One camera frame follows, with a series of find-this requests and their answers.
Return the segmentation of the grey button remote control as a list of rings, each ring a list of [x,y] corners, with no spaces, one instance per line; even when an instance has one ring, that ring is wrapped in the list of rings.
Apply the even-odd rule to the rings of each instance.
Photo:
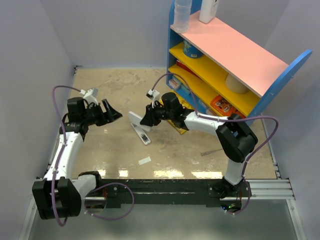
[[[142,120],[143,118],[142,118],[140,115],[138,115],[138,114],[136,114],[136,113],[134,113],[134,112],[132,112],[132,111],[129,111],[129,112],[128,112],[128,119],[129,119],[129,121],[130,121],[132,124],[138,126],[139,128],[141,128],[141,129],[144,130],[144,131],[149,132],[149,131],[151,130],[151,127],[150,127],[150,126],[142,125],[142,124],[141,124],[141,120]]]

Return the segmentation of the white battery cover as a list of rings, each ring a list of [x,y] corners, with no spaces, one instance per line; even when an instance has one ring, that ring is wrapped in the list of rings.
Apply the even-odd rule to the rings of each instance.
[[[144,165],[144,164],[149,163],[149,162],[151,162],[151,161],[152,161],[151,157],[148,156],[148,157],[146,157],[146,158],[143,158],[143,159],[139,160],[139,161],[138,161],[138,164],[141,166],[141,165]]]

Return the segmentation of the white long remote control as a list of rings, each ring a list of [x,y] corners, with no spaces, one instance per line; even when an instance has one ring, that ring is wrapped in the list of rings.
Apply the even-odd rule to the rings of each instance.
[[[134,131],[137,133],[138,137],[141,139],[144,145],[149,145],[151,143],[150,138],[147,136],[147,134],[141,127],[133,123],[131,124],[131,126],[133,127]]]

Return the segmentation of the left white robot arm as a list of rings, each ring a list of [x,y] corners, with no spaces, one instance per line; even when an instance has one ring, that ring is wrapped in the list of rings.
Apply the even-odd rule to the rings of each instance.
[[[72,172],[89,127],[104,126],[122,116],[106,99],[101,103],[82,97],[68,99],[52,164],[43,179],[35,181],[32,186],[41,219],[77,217],[87,194],[99,196],[103,192],[104,184],[97,171],[83,172],[76,180],[72,180]]]

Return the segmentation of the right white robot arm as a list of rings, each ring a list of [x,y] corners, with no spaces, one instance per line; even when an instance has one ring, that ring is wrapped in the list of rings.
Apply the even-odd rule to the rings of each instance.
[[[137,121],[137,125],[143,130],[149,131],[161,121],[171,121],[179,129],[200,131],[218,137],[228,157],[222,189],[227,196],[235,196],[241,190],[245,160],[258,143],[258,138],[244,120],[236,114],[216,118],[199,114],[196,110],[184,107],[173,92],[160,96],[158,91],[150,89],[146,96],[151,99],[151,104],[146,106],[145,115]]]

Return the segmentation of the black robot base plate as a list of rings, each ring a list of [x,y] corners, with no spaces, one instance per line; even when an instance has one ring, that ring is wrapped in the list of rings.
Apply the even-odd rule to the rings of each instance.
[[[107,208],[136,205],[221,205],[251,197],[248,182],[236,186],[218,179],[101,179],[87,200],[106,200]]]

